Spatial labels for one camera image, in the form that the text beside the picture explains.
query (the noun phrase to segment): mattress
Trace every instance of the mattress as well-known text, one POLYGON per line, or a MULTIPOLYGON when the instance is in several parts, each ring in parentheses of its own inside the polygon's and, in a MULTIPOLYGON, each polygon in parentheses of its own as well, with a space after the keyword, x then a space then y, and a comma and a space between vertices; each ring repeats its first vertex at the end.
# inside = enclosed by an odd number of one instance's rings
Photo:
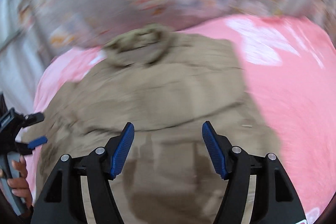
MULTIPOLYGON (((281 140, 282 163, 313 223, 336 190, 336 51, 325 31, 306 18, 234 15, 184 30, 231 40, 248 92, 281 140)), ((36 92, 43 111, 67 81, 80 81, 104 59, 100 48, 73 48, 53 61, 36 92)), ((35 195, 40 154, 27 158, 35 195)))

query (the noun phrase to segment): hand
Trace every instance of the hand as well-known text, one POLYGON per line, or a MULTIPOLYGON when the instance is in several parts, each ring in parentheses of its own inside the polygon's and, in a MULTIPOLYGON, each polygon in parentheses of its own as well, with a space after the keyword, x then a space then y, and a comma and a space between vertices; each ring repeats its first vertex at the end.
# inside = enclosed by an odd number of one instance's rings
MULTIPOLYGON (((27 208, 30 208, 33 202, 33 197, 29 189, 28 182, 26 180, 28 171, 26 168, 26 160, 23 156, 20 156, 20 162, 12 160, 12 166, 15 170, 19 171, 21 177, 15 179, 8 179, 7 183, 12 188, 12 193, 15 196, 24 198, 27 208)), ((3 171, 0 169, 0 177, 3 176, 3 171)))

